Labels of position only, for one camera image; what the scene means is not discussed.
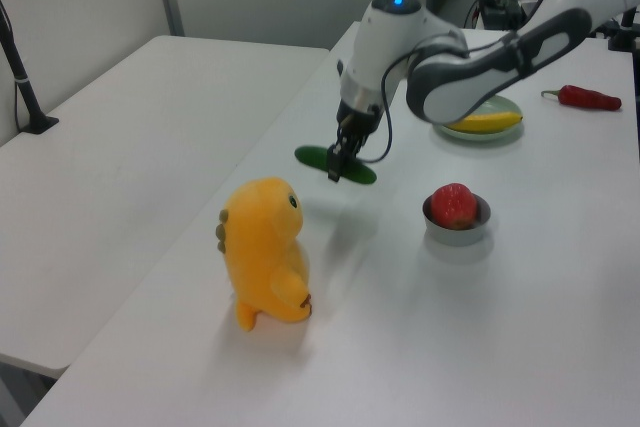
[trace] yellow plush toy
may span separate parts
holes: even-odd
[[[270,177],[238,188],[220,212],[216,236],[236,291],[240,327],[265,312],[285,322],[311,315],[309,273],[296,235],[302,207],[284,180]]]

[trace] silver bowl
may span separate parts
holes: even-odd
[[[487,222],[489,222],[491,218],[491,207],[489,207],[489,204],[479,195],[473,194],[473,196],[478,202],[476,221],[470,228],[464,230],[445,229],[436,224],[431,216],[431,196],[427,197],[427,200],[422,204],[422,213],[424,214],[424,221],[427,224],[427,232],[429,232],[431,237],[442,244],[454,247],[475,244],[482,239],[487,231]]]

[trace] white table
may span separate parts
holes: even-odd
[[[590,40],[504,94],[524,110],[511,143],[450,141],[392,105],[390,157],[370,187],[299,165],[327,145],[337,54],[204,206],[24,424],[74,426],[629,426],[640,418],[640,178],[631,59]],[[467,31],[472,45],[495,32]],[[599,68],[615,71],[605,77]],[[540,97],[586,84],[621,112]],[[386,143],[384,126],[363,155]],[[304,209],[313,316],[236,325],[214,229],[227,196],[279,175]],[[491,234],[425,237],[421,204],[463,182]]]
[[[0,149],[0,361],[58,377],[327,55],[158,37]]]

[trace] banana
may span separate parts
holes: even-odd
[[[445,125],[458,132],[488,134],[500,132],[522,122],[522,115],[515,112],[497,112],[495,114],[471,114],[459,122]]]

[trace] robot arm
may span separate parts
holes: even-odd
[[[544,0],[519,31],[470,51],[459,29],[417,0],[374,0],[341,76],[338,140],[328,150],[329,177],[337,181],[345,159],[355,158],[377,129],[385,107],[383,78],[387,99],[406,77],[412,112],[435,124],[455,122],[638,4],[640,0]]]

